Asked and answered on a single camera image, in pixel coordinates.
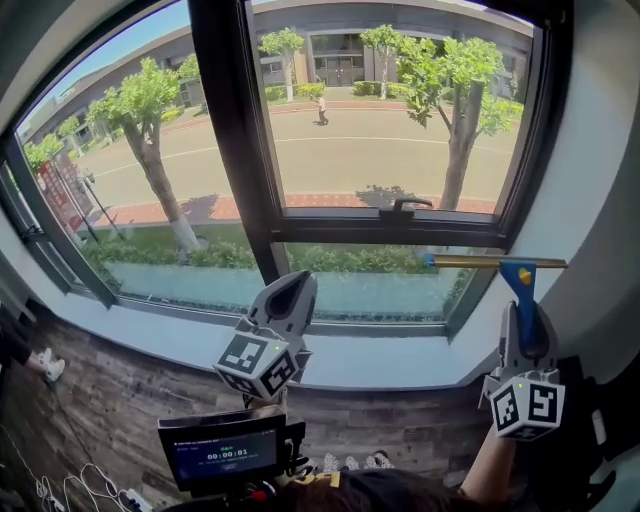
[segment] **display screen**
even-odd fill
[[[183,481],[242,473],[276,464],[276,430],[174,442],[173,451],[176,472]]]

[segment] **person's arm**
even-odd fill
[[[507,501],[515,453],[515,442],[497,437],[492,426],[460,486],[465,496],[483,505]]]

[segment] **person walking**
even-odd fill
[[[325,111],[327,110],[327,102],[324,100],[324,96],[322,94],[318,96],[318,101],[316,103],[318,105],[318,115],[320,116],[320,122],[318,124],[320,126],[329,124],[327,116],[324,115]]]

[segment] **power strip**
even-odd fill
[[[129,504],[134,507],[134,510],[139,510],[140,512],[151,512],[153,510],[153,507],[133,489],[126,491],[125,495],[129,498]]]

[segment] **window handle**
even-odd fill
[[[428,199],[420,199],[419,197],[398,197],[393,206],[385,206],[378,209],[378,216],[380,220],[387,221],[401,221],[411,220],[416,213],[415,209],[411,206],[404,207],[405,204],[424,204],[433,208],[433,203]]]

